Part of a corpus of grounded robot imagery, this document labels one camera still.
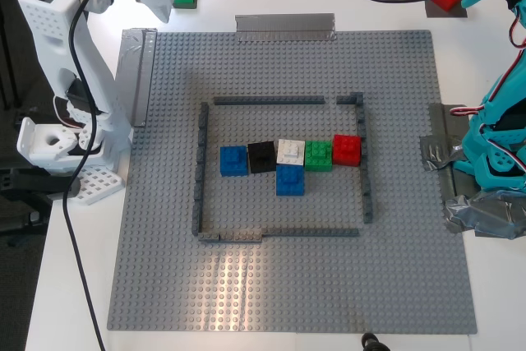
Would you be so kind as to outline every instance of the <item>silver duct tape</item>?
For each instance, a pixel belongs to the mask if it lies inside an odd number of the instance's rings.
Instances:
[[[122,32],[115,82],[119,99],[133,127],[146,125],[156,38],[155,30],[129,29]]]
[[[471,199],[456,196],[445,203],[445,226],[452,233],[474,229],[482,237],[520,238],[526,234],[526,194],[489,191]]]
[[[335,39],[334,14],[236,16],[239,41],[328,41]]]

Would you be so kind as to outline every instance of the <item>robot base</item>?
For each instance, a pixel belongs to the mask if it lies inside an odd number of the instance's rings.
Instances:
[[[78,131],[63,125],[36,125],[24,118],[16,148],[34,166],[53,173],[69,173],[81,162],[82,154],[70,155],[78,146]],[[97,151],[90,154],[86,166],[104,166],[115,172],[118,166],[120,147],[111,139],[102,141]]]

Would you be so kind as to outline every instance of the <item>blue lego brick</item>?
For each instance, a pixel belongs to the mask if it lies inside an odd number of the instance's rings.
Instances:
[[[305,194],[305,175],[303,166],[281,164],[276,168],[276,195],[303,196]]]
[[[247,176],[247,148],[244,145],[221,147],[220,171],[223,177]]]

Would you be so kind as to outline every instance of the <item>red wire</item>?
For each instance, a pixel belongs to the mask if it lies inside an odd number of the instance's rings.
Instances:
[[[491,102],[492,100],[494,100],[496,94],[499,92],[499,89],[504,85],[506,79],[510,76],[511,72],[515,69],[515,67],[517,66],[517,63],[519,63],[520,59],[522,58],[523,56],[523,53],[524,53],[524,50],[521,49],[519,51],[519,55],[517,55],[517,58],[515,59],[515,62],[513,62],[513,64],[511,65],[511,67],[508,69],[508,71],[505,73],[504,76],[502,76],[501,80],[499,81],[499,84],[495,87],[495,89],[493,90],[493,92],[491,93],[489,99],[487,100],[488,102]]]
[[[513,21],[513,24],[511,24],[511,26],[510,26],[510,42],[511,42],[511,45],[513,45],[515,48],[524,49],[524,48],[526,48],[526,39],[524,40],[524,42],[522,44],[515,43],[515,41],[513,39],[513,33],[515,31],[515,27],[517,26],[517,23],[519,22],[519,20],[520,20],[520,11],[517,8],[517,16],[515,17],[515,20]]]

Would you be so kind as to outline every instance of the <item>gray lego beam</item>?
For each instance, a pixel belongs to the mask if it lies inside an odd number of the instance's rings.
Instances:
[[[261,106],[266,104],[325,104],[325,98],[313,96],[215,96],[216,106]]]
[[[205,157],[206,157],[206,136],[208,129],[208,104],[201,103],[201,110],[197,121],[198,135],[197,135],[197,156],[196,156],[196,171],[194,174],[194,206],[191,211],[191,234],[198,236],[201,234],[201,227],[203,224],[203,199],[205,192]]]
[[[360,162],[360,183],[362,186],[362,214],[363,223],[370,224],[373,221],[371,179],[369,177],[369,150],[367,139],[367,126],[365,117],[365,103],[363,92],[353,92],[346,96],[337,96],[336,104],[351,104],[356,109],[357,134],[362,138],[362,160]]]
[[[358,228],[262,228],[263,236],[290,236],[290,237],[318,237],[318,238],[349,238],[359,236]]]

